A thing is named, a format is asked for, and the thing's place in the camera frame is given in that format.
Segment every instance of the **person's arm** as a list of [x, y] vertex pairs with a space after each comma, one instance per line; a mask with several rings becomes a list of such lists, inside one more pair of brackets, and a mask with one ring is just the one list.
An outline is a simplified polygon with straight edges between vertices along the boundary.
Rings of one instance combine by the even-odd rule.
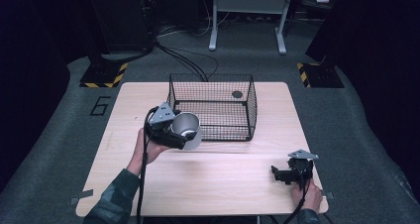
[[[312, 178], [309, 180], [307, 188], [308, 191], [306, 192], [305, 202], [299, 213], [297, 213], [297, 223], [317, 224], [320, 223], [318, 212], [322, 201], [322, 193], [319, 187], [315, 185]], [[295, 185], [292, 189], [292, 198], [295, 206], [299, 204], [302, 195], [303, 190], [300, 190], [299, 185]]]
[[[83, 224], [127, 223], [133, 205], [133, 198], [139, 188], [139, 175], [143, 162], [143, 128], [140, 129], [135, 150], [126, 168], [111, 182], [101, 195], [101, 199], [84, 217]], [[169, 149], [154, 142], [148, 144], [148, 164], [160, 153]]]

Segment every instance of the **silver cup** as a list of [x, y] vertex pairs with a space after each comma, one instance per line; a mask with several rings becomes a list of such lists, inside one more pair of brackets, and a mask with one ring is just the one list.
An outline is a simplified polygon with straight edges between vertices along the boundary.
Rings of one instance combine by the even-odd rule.
[[173, 133], [185, 137], [187, 134], [197, 133], [193, 140], [185, 143], [183, 150], [191, 151], [196, 149], [201, 143], [200, 120], [189, 112], [179, 113], [173, 119], [170, 129]]

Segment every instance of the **metal stand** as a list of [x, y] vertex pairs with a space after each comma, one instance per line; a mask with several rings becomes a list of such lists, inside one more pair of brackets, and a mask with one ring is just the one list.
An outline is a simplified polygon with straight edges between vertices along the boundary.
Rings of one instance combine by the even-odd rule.
[[283, 39], [283, 28], [286, 20], [290, 0], [213, 0], [213, 29], [210, 37], [210, 51], [216, 51], [218, 33], [218, 12], [237, 12], [237, 13], [260, 13], [281, 15], [280, 23], [275, 28], [278, 51], [281, 55], [286, 55], [286, 47]]

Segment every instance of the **wire mesh cage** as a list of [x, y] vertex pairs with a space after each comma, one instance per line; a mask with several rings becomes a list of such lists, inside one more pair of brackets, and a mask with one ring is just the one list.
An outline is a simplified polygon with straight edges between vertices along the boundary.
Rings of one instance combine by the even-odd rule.
[[167, 103], [197, 115], [203, 141], [250, 141], [256, 130], [257, 95], [250, 74], [171, 74]]

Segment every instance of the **sleeve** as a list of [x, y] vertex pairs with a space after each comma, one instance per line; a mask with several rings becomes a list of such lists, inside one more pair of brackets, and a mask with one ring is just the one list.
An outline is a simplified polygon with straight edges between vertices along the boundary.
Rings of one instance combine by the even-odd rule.
[[130, 218], [133, 198], [139, 188], [139, 178], [121, 170], [101, 195], [101, 199], [84, 217], [83, 224], [126, 224]]
[[319, 224], [318, 214], [312, 209], [302, 209], [297, 213], [298, 224]]

